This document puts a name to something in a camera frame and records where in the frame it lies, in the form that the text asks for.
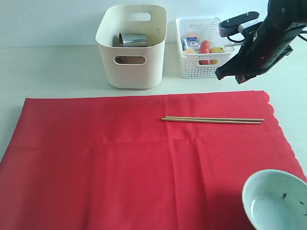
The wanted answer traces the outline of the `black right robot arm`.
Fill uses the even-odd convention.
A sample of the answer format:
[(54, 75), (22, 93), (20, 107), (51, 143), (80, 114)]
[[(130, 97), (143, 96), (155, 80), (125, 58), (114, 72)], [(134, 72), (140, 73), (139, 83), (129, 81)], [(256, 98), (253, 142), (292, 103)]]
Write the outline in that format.
[(293, 49), (290, 43), (307, 26), (305, 0), (270, 0), (267, 16), (261, 21), (259, 13), (250, 11), (219, 23), (221, 37), (242, 34), (240, 50), (215, 71), (217, 79), (234, 76), (244, 83), (268, 72)]

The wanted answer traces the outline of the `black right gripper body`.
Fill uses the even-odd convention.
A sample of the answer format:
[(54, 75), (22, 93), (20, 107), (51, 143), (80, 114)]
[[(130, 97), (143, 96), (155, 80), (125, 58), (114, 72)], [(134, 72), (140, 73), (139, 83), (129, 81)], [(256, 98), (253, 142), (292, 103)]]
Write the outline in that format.
[(239, 32), (245, 41), (237, 54), (240, 72), (238, 76), (258, 76), (269, 71), (292, 49), (293, 29), (277, 28), (269, 20), (254, 25), (241, 24)]

